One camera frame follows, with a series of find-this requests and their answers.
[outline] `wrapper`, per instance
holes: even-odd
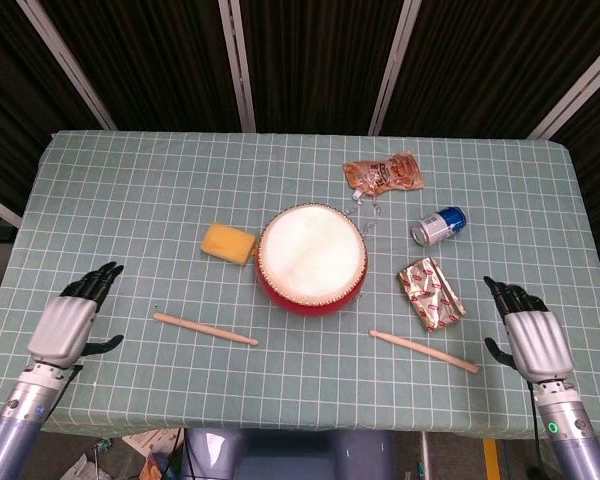
[[[467,311],[460,299],[432,257],[421,258],[412,263],[398,277],[422,325],[429,332],[466,315]]]
[[[342,168],[349,186],[370,196],[391,189],[416,190],[424,187],[418,162],[409,152],[396,153],[383,162],[363,160],[345,163]]]

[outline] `yellow sponge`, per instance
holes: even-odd
[[[200,249],[209,255],[244,265],[249,260],[255,243],[255,235],[221,223],[213,223],[207,230]]]

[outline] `drum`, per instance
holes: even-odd
[[[362,288],[367,249],[338,210],[298,205],[266,226],[255,263],[258,281],[275,303],[298,315],[326,315]]]

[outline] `table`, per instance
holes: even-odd
[[[410,150],[426,186],[355,208],[342,164]],[[362,295],[324,318],[272,306],[239,267],[202,253],[212,222],[255,234],[320,202],[366,228]],[[424,249],[410,222],[448,205],[468,226]],[[396,273],[435,257],[468,314],[427,333]],[[118,436],[165,426],[377,428],[530,437],[522,379],[488,355],[506,345],[483,275],[525,285],[561,319],[575,383],[600,433],[600,266],[574,169],[552,142],[66,131],[40,169],[0,290],[0,409],[52,297],[88,270],[125,265],[92,330],[121,347],[85,368],[47,423]],[[158,323],[154,311],[258,338],[233,344]],[[480,365],[472,375],[367,336],[375,328]]]

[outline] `wooden drumstick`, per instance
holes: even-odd
[[[225,338],[232,342],[248,343],[254,347],[258,345],[258,341],[255,338],[245,337],[239,333],[229,332],[227,330],[220,330],[219,328],[192,322],[191,320],[185,320],[184,318],[172,317],[171,315],[161,312],[154,313],[153,318],[159,322],[170,323],[171,325],[177,325],[182,328],[188,328],[189,330],[195,330],[196,332],[206,333],[207,335],[213,335],[214,337]]]
[[[465,370],[471,373],[478,373],[478,366],[474,365],[473,363],[469,363],[460,358],[453,357],[447,353],[435,350],[431,347],[412,342],[411,340],[407,340],[406,338],[396,337],[395,335],[391,335],[390,333],[378,332],[376,330],[369,330],[369,335],[371,335],[372,337],[381,338],[385,342],[393,343],[394,345],[400,345],[401,347],[410,348],[411,350],[424,353],[425,355],[429,355],[430,357],[437,358],[438,360],[442,360],[443,362],[450,363],[451,365],[455,365],[456,367],[464,368]]]

